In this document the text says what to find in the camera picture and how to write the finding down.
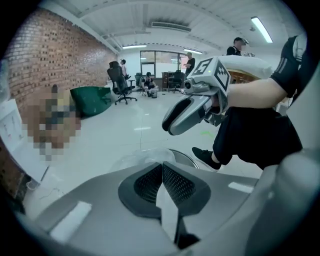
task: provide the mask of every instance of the red brick wall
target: red brick wall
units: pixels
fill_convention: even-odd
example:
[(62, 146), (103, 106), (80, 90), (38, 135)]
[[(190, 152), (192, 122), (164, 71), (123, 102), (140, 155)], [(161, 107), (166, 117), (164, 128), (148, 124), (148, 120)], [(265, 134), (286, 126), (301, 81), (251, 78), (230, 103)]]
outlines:
[(33, 92), (54, 84), (65, 90), (106, 85), (109, 62), (117, 60), (93, 36), (41, 8), (16, 33), (5, 58), (11, 96), (20, 111)]

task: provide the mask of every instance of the ceiling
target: ceiling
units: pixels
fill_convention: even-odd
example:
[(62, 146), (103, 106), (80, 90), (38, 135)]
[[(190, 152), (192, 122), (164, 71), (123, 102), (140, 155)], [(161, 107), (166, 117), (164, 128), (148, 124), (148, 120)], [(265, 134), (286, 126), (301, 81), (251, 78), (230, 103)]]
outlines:
[[(150, 44), (201, 52), (224, 51), (235, 37), (251, 47), (281, 47), (302, 28), (278, 0), (51, 0), (103, 37), (117, 51), (122, 46)], [(258, 16), (273, 43), (266, 43), (251, 17)], [(167, 22), (191, 29), (181, 32), (151, 28)]]

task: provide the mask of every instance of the white wall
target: white wall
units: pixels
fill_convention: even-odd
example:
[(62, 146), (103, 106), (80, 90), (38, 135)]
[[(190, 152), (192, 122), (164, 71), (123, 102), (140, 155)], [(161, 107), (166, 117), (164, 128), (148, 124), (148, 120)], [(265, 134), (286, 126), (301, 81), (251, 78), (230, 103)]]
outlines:
[(118, 55), (118, 62), (120, 64), (121, 59), (126, 61), (126, 72), (131, 79), (135, 78), (135, 74), (141, 72), (140, 67), (140, 49), (123, 50)]

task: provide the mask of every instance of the shoe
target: shoe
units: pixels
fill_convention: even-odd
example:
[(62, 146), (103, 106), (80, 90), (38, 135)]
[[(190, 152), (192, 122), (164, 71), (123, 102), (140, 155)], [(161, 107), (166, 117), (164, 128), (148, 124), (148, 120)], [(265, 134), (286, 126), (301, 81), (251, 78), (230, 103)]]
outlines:
[(202, 163), (210, 166), (215, 170), (219, 170), (221, 163), (214, 162), (211, 158), (213, 151), (201, 150), (200, 148), (193, 147), (192, 152), (196, 158), (198, 158)]

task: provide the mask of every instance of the black mesh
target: black mesh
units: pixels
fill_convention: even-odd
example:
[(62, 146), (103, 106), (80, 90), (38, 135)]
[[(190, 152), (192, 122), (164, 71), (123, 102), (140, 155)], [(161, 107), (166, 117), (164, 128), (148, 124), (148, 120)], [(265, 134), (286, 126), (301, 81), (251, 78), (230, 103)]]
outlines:
[(157, 193), (162, 184), (162, 166), (149, 171), (134, 183), (134, 191), (149, 203), (156, 204)]
[(196, 192), (195, 184), (179, 173), (163, 165), (163, 183), (176, 206), (187, 200)]

